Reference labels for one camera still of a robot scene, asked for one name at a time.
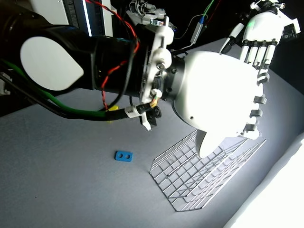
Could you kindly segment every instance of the screw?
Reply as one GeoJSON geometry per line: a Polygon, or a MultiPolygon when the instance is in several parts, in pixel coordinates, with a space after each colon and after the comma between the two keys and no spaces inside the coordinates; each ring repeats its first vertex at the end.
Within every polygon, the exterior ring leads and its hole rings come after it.
{"type": "Polygon", "coordinates": [[[156,65],[156,67],[157,67],[159,70],[163,70],[163,69],[165,68],[165,65],[162,64],[162,63],[158,63],[158,64],[156,65]]]}

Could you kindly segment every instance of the white label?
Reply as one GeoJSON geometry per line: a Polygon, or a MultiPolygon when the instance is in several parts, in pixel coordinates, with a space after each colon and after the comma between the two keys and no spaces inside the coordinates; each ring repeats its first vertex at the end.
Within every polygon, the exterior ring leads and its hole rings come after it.
{"type": "Polygon", "coordinates": [[[135,118],[140,116],[139,112],[136,109],[136,106],[126,107],[124,109],[125,113],[128,115],[129,118],[135,118]]]}

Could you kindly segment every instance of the blue block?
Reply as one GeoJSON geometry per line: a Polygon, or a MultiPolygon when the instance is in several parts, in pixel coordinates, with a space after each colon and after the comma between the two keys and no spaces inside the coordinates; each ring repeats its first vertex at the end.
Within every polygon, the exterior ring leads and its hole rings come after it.
{"type": "Polygon", "coordinates": [[[115,155],[115,159],[121,162],[131,162],[132,161],[132,155],[131,152],[126,151],[117,151],[115,155]]]}

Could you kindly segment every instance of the light strip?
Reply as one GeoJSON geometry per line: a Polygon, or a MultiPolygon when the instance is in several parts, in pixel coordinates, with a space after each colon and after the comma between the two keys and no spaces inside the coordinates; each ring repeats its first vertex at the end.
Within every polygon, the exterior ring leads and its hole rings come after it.
{"type": "Polygon", "coordinates": [[[87,14],[86,0],[82,0],[82,4],[83,4],[84,10],[85,10],[85,20],[86,20],[87,30],[88,30],[88,32],[89,32],[89,36],[92,36],[91,26],[90,26],[90,21],[89,21],[89,16],[88,16],[88,14],[87,14]]]}

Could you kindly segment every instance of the metal wire basket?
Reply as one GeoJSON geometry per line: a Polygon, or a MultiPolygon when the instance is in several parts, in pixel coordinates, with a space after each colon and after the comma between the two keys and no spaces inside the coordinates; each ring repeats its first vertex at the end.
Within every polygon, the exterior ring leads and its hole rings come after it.
{"type": "Polygon", "coordinates": [[[222,143],[202,159],[195,150],[194,131],[157,156],[150,174],[176,211],[201,209],[265,143],[240,152],[248,139],[236,138],[228,146],[222,143]]]}

